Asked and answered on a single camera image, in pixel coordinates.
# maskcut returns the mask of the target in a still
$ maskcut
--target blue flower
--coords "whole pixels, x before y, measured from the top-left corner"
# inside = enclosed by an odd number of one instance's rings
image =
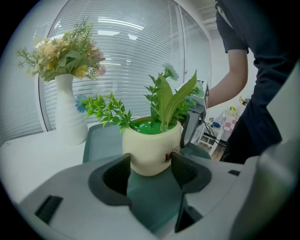
[[[172,64],[165,63],[163,67],[165,68],[165,75],[169,76],[173,81],[178,81],[179,76]]]
[[[196,105],[196,102],[191,97],[186,97],[186,102],[188,103],[188,106],[190,108],[194,107]]]
[[[86,112],[88,109],[85,107],[84,104],[82,104],[81,100],[87,100],[87,96],[85,96],[84,94],[79,94],[75,100],[76,105],[75,107],[77,107],[77,111],[80,113],[84,113]]]

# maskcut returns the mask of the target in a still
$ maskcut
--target cable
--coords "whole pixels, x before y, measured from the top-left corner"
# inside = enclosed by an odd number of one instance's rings
[[[207,131],[209,132],[209,134],[212,136],[210,130],[207,128],[207,126],[205,125]],[[217,144],[217,145],[220,145],[221,147],[226,147],[226,145],[223,145],[222,143],[220,143],[220,141],[218,139],[215,139],[212,137],[212,139],[214,140],[214,142]]]
[[[222,144],[222,143],[220,142],[220,140],[217,139],[217,137],[216,137],[214,131],[212,130],[212,128],[211,128],[205,121],[203,121],[203,122],[204,122],[204,125],[205,125],[207,131],[209,132],[209,134],[210,134],[211,136],[214,136],[214,137],[215,137],[215,138],[213,138],[214,142],[215,142],[216,144],[222,146],[222,147],[226,147],[226,145]]]

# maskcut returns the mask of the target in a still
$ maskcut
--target white vase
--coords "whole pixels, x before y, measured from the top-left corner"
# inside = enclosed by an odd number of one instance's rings
[[[57,102],[55,124],[58,140],[68,146],[82,143],[87,136],[88,126],[83,114],[77,111],[73,94],[72,74],[61,74],[55,77]]]
[[[135,122],[150,120],[150,117],[136,119]],[[123,153],[131,154],[130,167],[143,176],[154,176],[171,164],[172,151],[179,152],[181,124],[155,135],[142,134],[127,127],[123,131]]]

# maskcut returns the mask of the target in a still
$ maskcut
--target shirt sleeve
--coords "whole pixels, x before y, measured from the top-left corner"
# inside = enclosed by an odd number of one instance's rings
[[[219,12],[216,14],[216,23],[217,29],[223,40],[225,53],[234,49],[245,50],[249,53],[248,46],[236,35],[234,30],[228,25]]]

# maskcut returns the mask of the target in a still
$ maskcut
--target ceiling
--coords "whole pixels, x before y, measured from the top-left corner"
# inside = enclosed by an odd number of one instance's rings
[[[206,29],[214,32],[216,25],[215,0],[189,0],[198,10]]]

